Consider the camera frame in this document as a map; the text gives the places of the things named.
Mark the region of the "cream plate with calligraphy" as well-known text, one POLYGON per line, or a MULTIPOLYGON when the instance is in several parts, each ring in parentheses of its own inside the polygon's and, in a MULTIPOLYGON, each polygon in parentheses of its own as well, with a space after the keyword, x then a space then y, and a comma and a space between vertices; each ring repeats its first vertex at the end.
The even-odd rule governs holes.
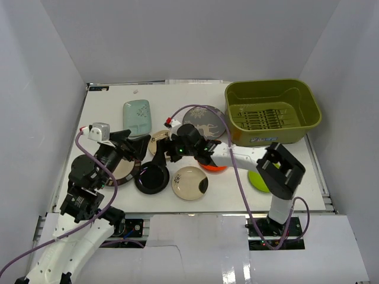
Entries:
POLYGON ((165 138, 169 137, 169 134, 170 132, 168 130, 160 130, 151 136, 148 149, 153 156, 156 154, 157 142, 159 140, 164 140, 165 138))

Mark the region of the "pale green rectangular plate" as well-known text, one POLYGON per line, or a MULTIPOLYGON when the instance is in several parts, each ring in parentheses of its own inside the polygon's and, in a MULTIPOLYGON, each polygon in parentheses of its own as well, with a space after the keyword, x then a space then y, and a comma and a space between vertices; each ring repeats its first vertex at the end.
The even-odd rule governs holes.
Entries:
POLYGON ((148 100, 138 99, 124 104, 123 127, 131 131, 130 137, 138 137, 151 132, 152 118, 148 100))

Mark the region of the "cream plate with striped rim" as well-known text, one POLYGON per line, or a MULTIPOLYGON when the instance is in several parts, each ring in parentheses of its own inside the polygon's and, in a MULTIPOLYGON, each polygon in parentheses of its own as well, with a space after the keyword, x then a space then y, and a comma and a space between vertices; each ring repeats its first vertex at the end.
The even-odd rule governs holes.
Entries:
POLYGON ((115 171, 113 171, 117 186, 131 181, 138 174, 141 164, 140 160, 128 161, 121 159, 115 171))

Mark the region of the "grey reindeer snowflake plate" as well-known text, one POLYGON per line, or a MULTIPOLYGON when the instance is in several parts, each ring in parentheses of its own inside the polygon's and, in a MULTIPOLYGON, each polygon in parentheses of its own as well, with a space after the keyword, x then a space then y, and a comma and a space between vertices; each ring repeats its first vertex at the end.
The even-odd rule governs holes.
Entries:
POLYGON ((218 108, 209 106, 208 108, 193 107, 183 117, 183 124, 192 124, 199 133, 208 140, 215 140, 221 137, 226 131, 226 127, 220 118, 224 119, 224 114, 218 108))

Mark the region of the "orange round plate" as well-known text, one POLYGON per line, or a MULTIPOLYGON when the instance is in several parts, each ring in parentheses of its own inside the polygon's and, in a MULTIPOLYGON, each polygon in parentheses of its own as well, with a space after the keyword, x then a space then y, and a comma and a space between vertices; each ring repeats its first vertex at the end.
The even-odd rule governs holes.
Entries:
POLYGON ((213 172, 213 173, 218 173, 226 170, 228 167, 227 166, 212 166, 212 165, 204 165, 204 164, 199 164, 204 170, 208 172, 213 172))

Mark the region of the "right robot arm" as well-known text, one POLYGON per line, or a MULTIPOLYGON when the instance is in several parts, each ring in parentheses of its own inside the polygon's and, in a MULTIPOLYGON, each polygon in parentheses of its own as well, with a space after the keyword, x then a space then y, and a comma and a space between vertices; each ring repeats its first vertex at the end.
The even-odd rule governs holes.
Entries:
POLYGON ((156 142, 153 161, 177 162, 191 156, 203 165, 236 167, 258 173, 272 195, 266 218, 268 231, 283 235, 289 228, 288 220, 294 195, 306 172, 305 167, 282 144, 273 142, 266 148, 251 148, 205 139, 191 124, 177 128, 166 138, 156 142))

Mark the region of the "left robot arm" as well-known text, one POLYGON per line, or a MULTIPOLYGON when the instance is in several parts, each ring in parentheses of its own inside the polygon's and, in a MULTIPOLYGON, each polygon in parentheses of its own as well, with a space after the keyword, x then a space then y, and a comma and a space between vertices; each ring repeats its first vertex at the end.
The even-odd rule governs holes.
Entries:
POLYGON ((125 213, 111 205, 116 196, 101 208, 100 189, 108 181, 118 186, 113 173, 122 160, 144 159, 150 135, 130 139, 129 130, 109 129, 107 124, 92 124, 79 130, 75 144, 83 154, 72 162, 52 239, 38 246, 43 254, 16 283, 75 283, 101 244, 124 232, 125 213))

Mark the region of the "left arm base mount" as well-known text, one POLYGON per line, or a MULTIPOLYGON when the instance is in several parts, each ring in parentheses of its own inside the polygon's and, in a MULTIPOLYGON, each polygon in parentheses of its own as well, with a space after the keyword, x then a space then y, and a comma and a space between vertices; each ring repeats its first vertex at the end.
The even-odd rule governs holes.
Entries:
POLYGON ((143 219, 124 218, 114 226, 113 234, 101 244, 101 248, 143 249, 146 245, 143 227, 143 219))

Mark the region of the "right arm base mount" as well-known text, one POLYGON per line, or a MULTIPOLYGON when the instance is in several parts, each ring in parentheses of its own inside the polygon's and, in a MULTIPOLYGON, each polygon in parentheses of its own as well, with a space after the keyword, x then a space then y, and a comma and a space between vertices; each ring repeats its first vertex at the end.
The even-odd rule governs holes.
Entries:
MULTIPOLYGON (((282 231, 270 227, 266 218, 255 218, 258 228, 260 229, 263 237, 271 246, 277 246, 280 243, 282 231)), ((248 243, 250 251, 266 251, 269 250, 264 241, 260 238, 252 221, 247 219, 245 228, 248 232, 248 243)), ((287 230, 286 238, 280 247, 280 250, 304 250, 305 244, 303 238, 300 238, 303 233, 299 217, 292 217, 289 228, 287 230)))

